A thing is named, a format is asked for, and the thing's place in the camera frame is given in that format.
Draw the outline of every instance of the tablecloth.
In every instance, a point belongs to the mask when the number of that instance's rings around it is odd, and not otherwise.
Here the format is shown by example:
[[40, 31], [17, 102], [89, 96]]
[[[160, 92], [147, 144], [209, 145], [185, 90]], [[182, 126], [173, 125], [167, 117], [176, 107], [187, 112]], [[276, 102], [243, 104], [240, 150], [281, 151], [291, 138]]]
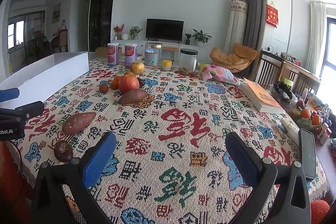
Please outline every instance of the tablecloth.
[[[61, 164], [53, 154], [58, 140], [67, 140], [74, 156], [81, 157], [105, 132], [112, 132], [117, 148], [89, 191], [113, 224], [226, 223], [252, 190], [226, 151], [229, 132], [237, 132], [260, 157], [274, 163], [290, 165], [298, 159], [298, 147], [280, 123], [290, 117], [256, 111], [239, 87], [203, 81], [198, 73], [146, 69], [140, 78], [147, 97], [122, 106], [117, 104], [118, 90], [102, 94], [98, 89], [126, 70], [123, 64], [90, 61], [88, 73], [56, 92], [44, 103], [43, 115], [29, 120], [25, 138], [15, 143], [32, 185], [42, 162]], [[62, 133], [70, 115], [88, 111], [97, 113], [88, 128], [74, 136]], [[18, 163], [13, 147], [11, 152]], [[307, 185], [311, 199], [326, 190], [318, 160], [316, 178]], [[64, 190], [81, 218], [70, 190]], [[257, 222], [267, 216], [276, 192], [274, 186]]]

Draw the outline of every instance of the snack bag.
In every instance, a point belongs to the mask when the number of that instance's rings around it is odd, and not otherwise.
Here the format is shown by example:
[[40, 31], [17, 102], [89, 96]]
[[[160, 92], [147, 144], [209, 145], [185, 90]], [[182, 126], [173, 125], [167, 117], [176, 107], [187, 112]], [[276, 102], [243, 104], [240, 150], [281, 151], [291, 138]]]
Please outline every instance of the snack bag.
[[202, 77], [204, 80], [214, 78], [219, 82], [224, 82], [232, 85], [240, 85], [240, 82], [234, 77], [228, 69], [208, 64], [200, 64], [198, 66], [201, 69]]

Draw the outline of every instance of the black lid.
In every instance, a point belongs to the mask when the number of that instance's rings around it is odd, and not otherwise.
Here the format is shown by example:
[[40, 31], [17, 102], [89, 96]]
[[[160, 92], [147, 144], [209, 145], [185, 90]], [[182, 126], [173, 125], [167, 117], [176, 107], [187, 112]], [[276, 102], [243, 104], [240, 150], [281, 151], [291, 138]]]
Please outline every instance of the black lid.
[[181, 53], [188, 54], [188, 55], [197, 55], [198, 51], [191, 50], [189, 48], [182, 48]]

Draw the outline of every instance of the white box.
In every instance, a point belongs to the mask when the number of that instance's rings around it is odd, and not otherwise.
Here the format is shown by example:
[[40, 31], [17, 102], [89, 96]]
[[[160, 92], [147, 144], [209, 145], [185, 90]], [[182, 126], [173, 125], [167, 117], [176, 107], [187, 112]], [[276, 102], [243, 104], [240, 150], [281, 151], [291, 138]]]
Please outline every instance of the white box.
[[89, 71], [87, 52], [61, 52], [36, 61], [0, 83], [0, 90], [18, 88], [20, 96], [0, 103], [14, 109], [36, 101], [44, 102], [61, 88]]

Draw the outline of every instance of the blue gripper pad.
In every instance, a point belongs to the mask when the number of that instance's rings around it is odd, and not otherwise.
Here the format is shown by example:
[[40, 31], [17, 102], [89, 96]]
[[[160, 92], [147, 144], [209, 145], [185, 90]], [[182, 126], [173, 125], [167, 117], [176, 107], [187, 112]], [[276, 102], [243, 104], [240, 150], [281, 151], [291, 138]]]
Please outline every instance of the blue gripper pad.
[[229, 133], [225, 138], [225, 145], [245, 184], [253, 188], [256, 187], [258, 185], [259, 171], [242, 147], [242, 144], [233, 134]]
[[101, 172], [111, 158], [117, 145], [117, 139], [113, 133], [108, 134], [104, 142], [97, 148], [83, 169], [83, 184], [86, 189], [95, 186], [101, 176]]
[[19, 95], [20, 91], [18, 88], [0, 90], [0, 102], [16, 99], [17, 97], [19, 97]]

